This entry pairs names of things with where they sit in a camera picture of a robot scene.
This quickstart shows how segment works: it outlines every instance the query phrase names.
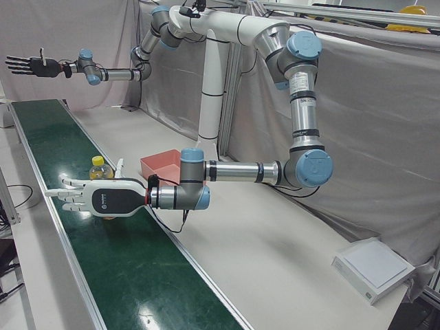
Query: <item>yellow bottle cap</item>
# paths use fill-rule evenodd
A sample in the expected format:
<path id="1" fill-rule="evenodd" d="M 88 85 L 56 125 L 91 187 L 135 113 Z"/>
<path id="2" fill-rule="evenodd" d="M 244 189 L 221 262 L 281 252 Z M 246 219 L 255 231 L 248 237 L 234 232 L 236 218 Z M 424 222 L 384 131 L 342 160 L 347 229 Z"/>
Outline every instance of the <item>yellow bottle cap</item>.
<path id="1" fill-rule="evenodd" d="M 102 156 L 95 156 L 91 159 L 91 163 L 94 166 L 101 166 L 104 165 L 104 158 Z"/>

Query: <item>blue joint cap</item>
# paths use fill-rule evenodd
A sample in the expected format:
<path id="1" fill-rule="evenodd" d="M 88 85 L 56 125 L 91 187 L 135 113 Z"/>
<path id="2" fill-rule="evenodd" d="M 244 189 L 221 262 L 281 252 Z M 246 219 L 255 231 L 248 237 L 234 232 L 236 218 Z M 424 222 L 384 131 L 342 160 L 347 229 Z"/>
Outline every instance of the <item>blue joint cap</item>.
<path id="1" fill-rule="evenodd" d="M 180 160 L 185 163 L 200 163 L 204 161 L 204 151 L 198 148 L 182 149 Z"/>
<path id="2" fill-rule="evenodd" d="M 275 83 L 275 87 L 276 87 L 277 90 L 279 90 L 279 91 L 284 91 L 285 89 L 288 89 L 288 88 L 289 88 L 289 82 L 288 82 L 288 81 L 276 82 L 276 83 Z"/>
<path id="3" fill-rule="evenodd" d="M 169 12 L 170 8 L 168 8 L 166 5 L 159 5 L 153 10 L 151 10 L 151 14 L 155 14 L 156 12 Z"/>
<path id="4" fill-rule="evenodd" d="M 101 79 L 99 79 L 99 77 L 95 74 L 87 74 L 86 79 L 92 86 L 99 85 L 101 82 Z"/>
<path id="5" fill-rule="evenodd" d="M 299 31 L 287 40 L 287 49 L 302 60 L 315 60 L 322 52 L 322 43 L 315 34 Z"/>
<path id="6" fill-rule="evenodd" d="M 80 58 L 86 61 L 90 61 L 94 57 L 94 54 L 90 49 L 82 48 L 80 50 Z"/>
<path id="7" fill-rule="evenodd" d="M 165 48 L 166 50 L 170 50 L 170 51 L 175 51 L 177 49 L 177 47 L 171 47 L 168 46 L 167 44 L 165 44 L 165 42 L 163 42 L 162 40 L 159 40 L 159 44 Z"/>
<path id="8" fill-rule="evenodd" d="M 211 195 L 209 191 L 209 187 L 204 186 L 203 190 L 201 191 L 199 201 L 197 202 L 195 206 L 195 210 L 206 210 L 209 206 Z"/>
<path id="9" fill-rule="evenodd" d="M 296 163 L 296 179 L 305 187 L 318 187 L 329 181 L 333 160 L 328 153 L 313 149 L 303 153 Z"/>

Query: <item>robotic arm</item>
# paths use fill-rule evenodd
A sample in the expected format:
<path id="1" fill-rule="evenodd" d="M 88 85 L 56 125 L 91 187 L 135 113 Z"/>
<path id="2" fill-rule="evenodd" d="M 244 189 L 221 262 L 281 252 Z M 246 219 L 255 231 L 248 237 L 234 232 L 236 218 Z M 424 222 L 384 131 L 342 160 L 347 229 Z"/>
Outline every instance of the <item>robotic arm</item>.
<path id="1" fill-rule="evenodd" d="M 203 210 L 209 206 L 210 191 L 204 181 L 249 181 L 275 186 L 313 188 L 325 184 L 333 172 L 333 162 L 319 141 L 316 123 L 315 77 L 322 46 L 311 32 L 299 31 L 289 37 L 289 24 L 273 19 L 206 10 L 190 15 L 190 8 L 158 6 L 152 11 L 151 28 L 132 50 L 133 69 L 104 69 L 93 62 L 88 49 L 82 49 L 74 63 L 59 64 L 54 59 L 8 59 L 15 74 L 66 77 L 84 73 L 91 85 L 106 80 L 144 80 L 151 73 L 149 59 L 158 43 L 175 50 L 185 35 L 207 36 L 199 136 L 217 138 L 224 86 L 224 65 L 228 43 L 252 46 L 262 56 L 277 88 L 289 88 L 293 144 L 289 159 L 272 163 L 205 161 L 204 152 L 188 148 L 181 152 L 180 182 L 159 187 L 151 178 L 148 188 L 135 179 L 78 181 L 62 178 L 77 189 L 55 189 L 47 196 L 66 201 L 65 210 L 88 210 L 100 217 L 128 217 L 142 207 L 173 210 Z"/>
<path id="2" fill-rule="evenodd" d="M 168 8 L 159 6 L 152 13 L 151 28 L 144 40 L 131 51 L 131 61 L 134 68 L 130 69 L 106 69 L 97 66 L 93 61 L 90 49 L 81 49 L 78 60 L 74 62 L 57 61 L 53 58 L 44 57 L 44 49 L 40 49 L 39 57 L 21 58 L 7 56 L 6 64 L 13 74 L 33 75 L 37 77 L 57 77 L 64 72 L 66 78 L 72 74 L 84 74 L 90 85 L 99 85 L 101 81 L 132 80 L 143 81 L 151 75 L 150 54 L 157 45 L 161 35 L 168 25 Z"/>

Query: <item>white mounting column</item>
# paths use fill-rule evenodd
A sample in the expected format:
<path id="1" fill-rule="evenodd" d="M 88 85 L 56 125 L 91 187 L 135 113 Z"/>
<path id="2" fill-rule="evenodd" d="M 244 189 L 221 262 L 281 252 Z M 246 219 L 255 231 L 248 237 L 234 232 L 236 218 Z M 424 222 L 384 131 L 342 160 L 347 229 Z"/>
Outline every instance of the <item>white mounting column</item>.
<path id="1" fill-rule="evenodd" d="M 181 15 L 179 9 L 178 5 L 170 9 L 170 30 L 207 37 L 197 147 L 204 151 L 205 160 L 217 160 L 217 139 L 230 43 L 253 46 L 264 55 L 266 45 L 272 44 L 266 41 L 278 33 L 278 30 L 272 28 L 283 27 L 288 37 L 289 24 L 285 21 L 209 9 L 201 12 L 200 18 L 190 19 Z M 263 42 L 257 45 L 256 42 L 260 39 Z"/>
<path id="2" fill-rule="evenodd" d="M 197 148 L 204 151 L 206 160 L 218 160 L 217 140 L 229 46 L 229 41 L 217 39 L 214 31 L 208 30 L 201 88 L 199 137 L 196 144 Z"/>

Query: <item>conveyor belt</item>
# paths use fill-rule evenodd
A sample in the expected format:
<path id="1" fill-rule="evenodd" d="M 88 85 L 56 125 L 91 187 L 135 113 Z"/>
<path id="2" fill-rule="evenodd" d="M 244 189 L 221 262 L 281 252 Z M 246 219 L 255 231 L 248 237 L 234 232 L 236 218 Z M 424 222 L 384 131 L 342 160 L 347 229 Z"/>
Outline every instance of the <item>conveyor belt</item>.
<path id="1" fill-rule="evenodd" d="M 91 158 L 101 152 L 60 101 L 12 108 L 41 188 L 60 188 L 60 173 L 88 179 Z M 65 212 L 57 199 L 47 202 L 72 268 L 80 267 L 74 273 L 98 329 L 247 329 L 147 211 L 102 220 Z"/>

